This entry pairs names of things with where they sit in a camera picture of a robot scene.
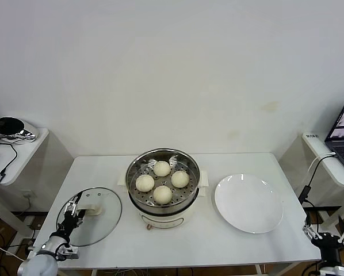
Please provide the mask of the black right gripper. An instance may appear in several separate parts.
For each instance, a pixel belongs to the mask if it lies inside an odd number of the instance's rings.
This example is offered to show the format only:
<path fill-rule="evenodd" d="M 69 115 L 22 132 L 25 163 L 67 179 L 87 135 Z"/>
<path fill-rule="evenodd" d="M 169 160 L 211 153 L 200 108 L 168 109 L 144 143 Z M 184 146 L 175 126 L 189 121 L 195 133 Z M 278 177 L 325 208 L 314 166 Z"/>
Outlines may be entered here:
<path fill-rule="evenodd" d="M 318 233 L 313 229 L 311 224 L 311 216 L 307 214 L 303 226 L 303 232 L 311 243 L 320 249 L 321 260 L 323 266 L 342 266 L 340 250 L 344 245 L 344 221 L 338 216 L 339 228 L 342 232 L 341 236 L 335 236 L 328 232 Z"/>

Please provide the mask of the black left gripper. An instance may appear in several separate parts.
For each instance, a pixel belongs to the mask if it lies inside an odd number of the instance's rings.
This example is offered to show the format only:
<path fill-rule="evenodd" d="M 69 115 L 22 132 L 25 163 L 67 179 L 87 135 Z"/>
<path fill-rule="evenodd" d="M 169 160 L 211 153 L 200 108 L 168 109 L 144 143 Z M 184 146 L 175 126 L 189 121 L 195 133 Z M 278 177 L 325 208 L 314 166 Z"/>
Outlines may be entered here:
<path fill-rule="evenodd" d="M 64 219 L 57 226 L 57 231 L 60 233 L 71 234 L 72 231 L 83 223 L 86 209 L 77 211 L 78 202 L 80 201 L 82 192 L 74 195 L 65 205 Z"/>

